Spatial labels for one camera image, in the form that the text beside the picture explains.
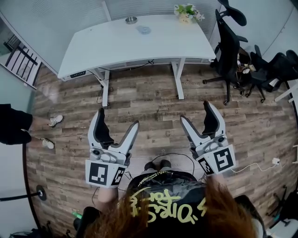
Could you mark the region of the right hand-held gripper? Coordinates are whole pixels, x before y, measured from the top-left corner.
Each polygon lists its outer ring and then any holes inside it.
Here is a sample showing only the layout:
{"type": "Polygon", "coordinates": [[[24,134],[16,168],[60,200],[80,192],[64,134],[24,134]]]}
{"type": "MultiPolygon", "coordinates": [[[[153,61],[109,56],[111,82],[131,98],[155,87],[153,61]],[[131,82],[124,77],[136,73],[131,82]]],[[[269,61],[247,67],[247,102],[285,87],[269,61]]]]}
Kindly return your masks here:
{"type": "Polygon", "coordinates": [[[205,100],[203,105],[206,116],[202,134],[183,115],[180,116],[180,123],[191,142],[190,151],[195,161],[199,163],[205,174],[217,175],[235,167],[235,153],[226,135],[221,135],[224,132],[220,129],[220,126],[224,125],[221,114],[210,102],[205,100]]]}

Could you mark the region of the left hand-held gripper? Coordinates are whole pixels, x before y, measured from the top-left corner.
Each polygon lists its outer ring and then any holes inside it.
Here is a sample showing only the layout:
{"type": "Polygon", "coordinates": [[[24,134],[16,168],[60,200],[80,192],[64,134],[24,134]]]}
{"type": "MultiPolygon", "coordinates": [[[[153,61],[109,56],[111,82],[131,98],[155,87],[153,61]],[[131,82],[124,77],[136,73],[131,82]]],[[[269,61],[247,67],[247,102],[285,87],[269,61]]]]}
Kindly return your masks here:
{"type": "Polygon", "coordinates": [[[88,130],[90,156],[85,161],[86,183],[104,188],[117,188],[129,165],[129,153],[139,131],[139,121],[130,125],[117,145],[105,124],[104,109],[100,108],[91,120],[88,130]]]}

